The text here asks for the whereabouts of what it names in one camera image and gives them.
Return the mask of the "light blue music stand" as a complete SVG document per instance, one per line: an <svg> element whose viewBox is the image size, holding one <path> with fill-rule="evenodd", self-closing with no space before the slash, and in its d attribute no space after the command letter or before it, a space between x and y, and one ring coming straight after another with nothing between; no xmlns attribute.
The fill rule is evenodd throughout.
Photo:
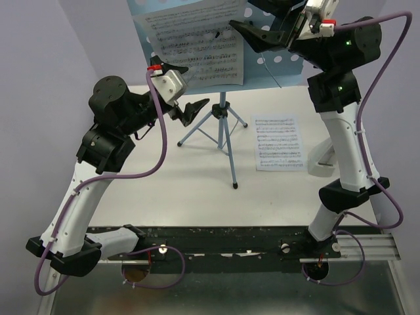
<svg viewBox="0 0 420 315"><path fill-rule="evenodd" d="M247 6L243 14L243 21L240 22L249 22L252 26L257 27L258 29L268 31L274 21L274 16L270 13L262 11L261 9L258 9L257 7L254 7L252 4L248 3L248 1L246 1L246 3ZM152 54L151 48L144 47L140 38L139 40L145 58L149 60L151 57L157 56ZM228 156L230 161L230 170L233 177L236 176L236 170L230 137L234 129L229 126L228 118L236 118L236 122L242 124L243 127L247 127L248 124L232 109L231 105L229 105L227 102L227 92L271 87L282 88L298 85L301 81L301 73L303 70L302 58L287 51L256 53L247 43L243 42L243 52L243 85L215 85L199 89L191 89L188 86L187 91L190 94L219 93L221 107L213 107L210 112L207 113L204 118L202 118L199 123L197 123L197 125L194 126L184 136L184 138L178 142L178 145L182 146L195 132L202 132L202 125L208 121L210 117L214 117L218 121L219 132L218 137L214 141L217 144L217 148L223 154Z"/></svg>

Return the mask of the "sheet music page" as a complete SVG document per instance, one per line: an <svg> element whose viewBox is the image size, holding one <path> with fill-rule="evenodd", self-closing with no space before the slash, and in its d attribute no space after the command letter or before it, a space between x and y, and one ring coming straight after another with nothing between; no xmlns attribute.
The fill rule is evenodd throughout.
<svg viewBox="0 0 420 315"><path fill-rule="evenodd" d="M258 171L305 171L307 157L297 117L255 114L255 163Z"/></svg>
<svg viewBox="0 0 420 315"><path fill-rule="evenodd" d="M153 55L187 67L189 88L243 85L243 39L231 20L243 21L246 1L128 1L138 36Z"/></svg>

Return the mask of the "grey metronome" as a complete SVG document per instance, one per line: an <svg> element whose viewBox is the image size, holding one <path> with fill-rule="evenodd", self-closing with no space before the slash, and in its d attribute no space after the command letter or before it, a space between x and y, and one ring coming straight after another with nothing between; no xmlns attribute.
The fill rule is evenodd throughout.
<svg viewBox="0 0 420 315"><path fill-rule="evenodd" d="M330 138L315 146L308 154L308 174L314 177L332 177L337 166L337 157Z"/></svg>

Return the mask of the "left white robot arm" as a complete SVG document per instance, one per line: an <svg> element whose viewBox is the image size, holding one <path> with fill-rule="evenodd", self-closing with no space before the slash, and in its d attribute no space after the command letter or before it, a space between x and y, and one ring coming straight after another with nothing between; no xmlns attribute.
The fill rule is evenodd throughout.
<svg viewBox="0 0 420 315"><path fill-rule="evenodd" d="M110 183L135 148L138 132L149 129L164 115L187 126L207 99L180 109L177 100L186 92L186 66L175 66L154 56L146 73L149 90L136 94L116 75L103 77L93 87L89 108L93 126L77 151L72 181L54 219L26 249L65 276L86 276L102 259L125 253L139 259L145 253L144 232L126 224L111 232L92 234L88 225Z"/></svg>

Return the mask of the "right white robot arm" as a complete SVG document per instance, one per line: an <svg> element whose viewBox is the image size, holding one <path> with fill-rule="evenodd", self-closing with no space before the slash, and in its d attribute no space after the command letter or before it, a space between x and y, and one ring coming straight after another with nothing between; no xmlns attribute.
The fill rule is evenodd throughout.
<svg viewBox="0 0 420 315"><path fill-rule="evenodd" d="M332 142L340 177L319 191L321 206L309 224L303 252L317 257L326 249L344 212L377 194L376 183L388 184L376 170L358 119L361 94L354 70L380 57L381 27L371 17L337 27L336 1L254 1L270 13L269 30L251 22L231 20L256 53L286 50L318 69L308 79L308 91Z"/></svg>

